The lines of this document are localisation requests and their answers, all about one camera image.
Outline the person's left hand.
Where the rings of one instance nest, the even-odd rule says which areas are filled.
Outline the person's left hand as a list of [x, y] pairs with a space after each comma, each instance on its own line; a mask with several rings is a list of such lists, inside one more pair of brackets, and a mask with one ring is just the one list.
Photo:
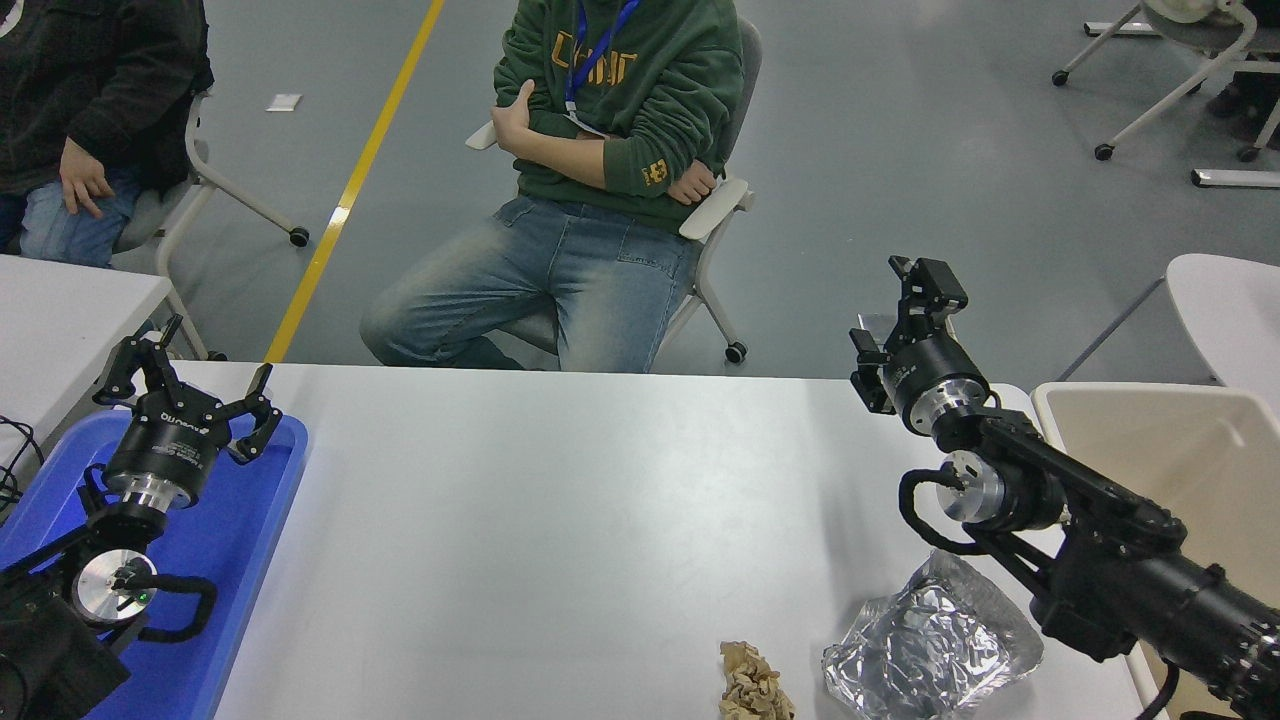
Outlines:
[[104, 218], [97, 200], [115, 196], [106, 178], [106, 168], [70, 137], [65, 140], [61, 151], [59, 178], [63, 202], [70, 215], [86, 211], [93, 219]]
[[508, 106], [493, 106], [490, 109], [490, 123], [494, 129], [495, 143], [503, 151], [518, 159], [529, 159], [530, 147], [538, 135], [530, 129], [529, 100], [536, 88], [534, 79], [526, 79]]

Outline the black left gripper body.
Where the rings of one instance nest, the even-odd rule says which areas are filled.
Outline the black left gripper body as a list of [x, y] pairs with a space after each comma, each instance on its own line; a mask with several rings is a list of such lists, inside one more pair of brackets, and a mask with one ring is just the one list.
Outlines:
[[175, 486], [183, 497], [200, 497], [212, 465], [230, 441], [229, 421], [209, 420], [221, 401], [198, 389], [150, 391], [134, 405], [132, 421], [102, 471], [114, 495], [136, 478], [152, 477]]

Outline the person's right hand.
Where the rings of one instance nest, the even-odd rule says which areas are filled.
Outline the person's right hand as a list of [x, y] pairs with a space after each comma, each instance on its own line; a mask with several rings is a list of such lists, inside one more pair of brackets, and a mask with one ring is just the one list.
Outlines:
[[700, 159], [694, 159], [680, 178], [675, 179], [667, 195], [684, 206], [700, 204], [718, 187], [716, 173]]

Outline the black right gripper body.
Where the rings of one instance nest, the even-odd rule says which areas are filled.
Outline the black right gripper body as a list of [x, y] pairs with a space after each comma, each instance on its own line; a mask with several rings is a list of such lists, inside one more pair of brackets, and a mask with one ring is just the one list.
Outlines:
[[905, 427], [933, 427], [946, 413], [982, 407], [989, 383], [950, 334], [884, 345], [881, 379]]

